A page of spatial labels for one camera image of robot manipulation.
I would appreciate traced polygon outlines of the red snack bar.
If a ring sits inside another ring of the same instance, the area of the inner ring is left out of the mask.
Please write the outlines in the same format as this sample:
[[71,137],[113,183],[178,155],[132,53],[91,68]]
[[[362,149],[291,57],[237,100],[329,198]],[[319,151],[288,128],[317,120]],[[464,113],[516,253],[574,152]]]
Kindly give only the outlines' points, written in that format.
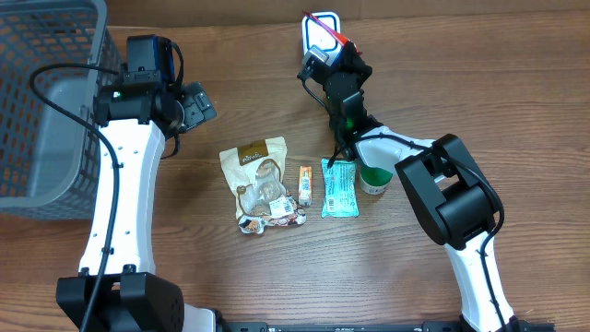
[[320,21],[317,17],[313,15],[311,12],[304,11],[303,15],[312,19],[317,24],[321,25],[327,32],[329,32],[334,39],[343,47],[347,42],[349,42],[349,38],[345,37],[344,34],[340,31],[337,32],[330,27],[326,26],[322,21]]

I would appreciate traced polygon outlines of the orange white snack packet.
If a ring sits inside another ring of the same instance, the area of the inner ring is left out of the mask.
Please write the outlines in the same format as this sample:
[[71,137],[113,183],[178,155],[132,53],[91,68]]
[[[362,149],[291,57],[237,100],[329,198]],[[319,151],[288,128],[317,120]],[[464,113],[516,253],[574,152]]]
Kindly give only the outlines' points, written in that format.
[[311,166],[300,166],[299,171],[299,203],[309,207],[313,201],[313,169]]

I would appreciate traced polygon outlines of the teal tissue packet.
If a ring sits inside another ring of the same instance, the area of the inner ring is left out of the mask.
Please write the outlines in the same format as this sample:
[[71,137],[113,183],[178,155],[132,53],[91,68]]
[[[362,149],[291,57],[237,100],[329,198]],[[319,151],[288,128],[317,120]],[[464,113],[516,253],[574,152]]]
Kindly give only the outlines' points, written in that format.
[[357,165],[353,161],[322,159],[324,203],[322,217],[356,218],[360,212],[356,197]]

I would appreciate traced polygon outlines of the green lid jar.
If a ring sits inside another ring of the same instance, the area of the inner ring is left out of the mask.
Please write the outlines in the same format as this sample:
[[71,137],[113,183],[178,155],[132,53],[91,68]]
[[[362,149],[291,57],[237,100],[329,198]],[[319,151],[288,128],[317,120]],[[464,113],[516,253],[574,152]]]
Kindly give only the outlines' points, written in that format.
[[363,192],[368,195],[382,194],[391,183],[393,174],[380,168],[360,166],[359,183]]

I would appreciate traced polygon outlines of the white snack wrapper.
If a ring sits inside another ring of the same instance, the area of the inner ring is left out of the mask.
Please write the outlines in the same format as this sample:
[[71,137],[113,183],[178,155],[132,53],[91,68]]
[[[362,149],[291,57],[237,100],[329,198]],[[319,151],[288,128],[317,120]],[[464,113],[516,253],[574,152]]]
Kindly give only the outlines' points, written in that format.
[[303,207],[283,184],[287,152],[285,138],[278,136],[219,153],[242,233],[261,234],[268,227],[306,222]]

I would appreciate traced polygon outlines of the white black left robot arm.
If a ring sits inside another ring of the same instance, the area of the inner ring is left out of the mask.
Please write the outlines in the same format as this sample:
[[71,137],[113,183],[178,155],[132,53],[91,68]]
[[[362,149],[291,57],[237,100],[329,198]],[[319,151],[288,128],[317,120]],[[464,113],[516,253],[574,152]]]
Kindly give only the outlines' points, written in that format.
[[217,115],[197,82],[183,84],[173,41],[133,36],[127,62],[94,106],[100,174],[94,216],[78,274],[61,278],[56,301],[82,331],[217,331],[213,309],[185,303],[158,277],[152,249],[157,172],[167,140]]

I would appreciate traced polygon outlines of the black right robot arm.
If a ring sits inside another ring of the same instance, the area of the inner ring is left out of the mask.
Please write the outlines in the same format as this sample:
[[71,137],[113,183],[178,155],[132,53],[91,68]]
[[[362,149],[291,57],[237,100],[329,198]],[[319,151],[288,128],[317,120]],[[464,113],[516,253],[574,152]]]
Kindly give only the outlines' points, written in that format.
[[466,149],[447,134],[416,139],[391,130],[367,113],[362,85],[372,68],[353,42],[337,57],[317,46],[303,56],[301,81],[322,86],[339,156],[396,176],[420,227],[446,250],[461,294],[463,323],[473,331],[510,331],[515,315],[506,300],[494,252],[505,218],[497,192]]

